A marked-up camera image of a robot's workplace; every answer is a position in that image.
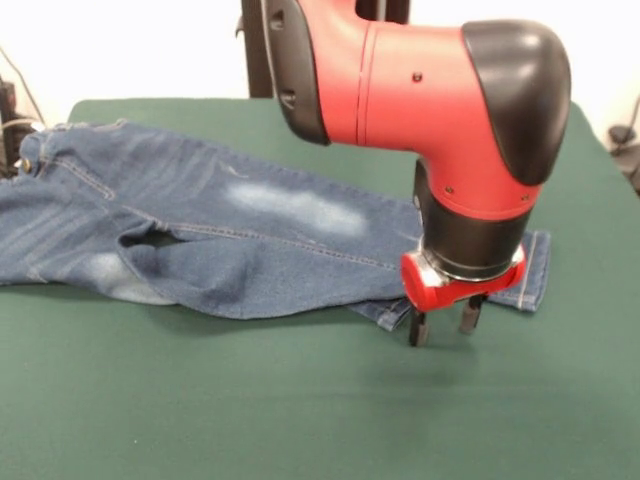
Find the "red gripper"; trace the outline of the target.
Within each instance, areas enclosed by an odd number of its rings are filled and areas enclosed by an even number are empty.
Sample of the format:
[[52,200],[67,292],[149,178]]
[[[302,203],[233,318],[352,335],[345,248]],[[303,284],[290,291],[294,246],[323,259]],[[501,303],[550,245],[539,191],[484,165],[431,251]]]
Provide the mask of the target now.
[[509,268],[503,274],[483,281],[461,280],[440,272],[420,249],[402,255],[400,271],[406,296],[413,305],[408,342],[411,347],[421,347],[428,338],[424,311],[449,307],[469,298],[462,311],[459,331],[472,334],[488,295],[511,288],[521,280],[526,271],[526,254],[523,245],[519,245]]

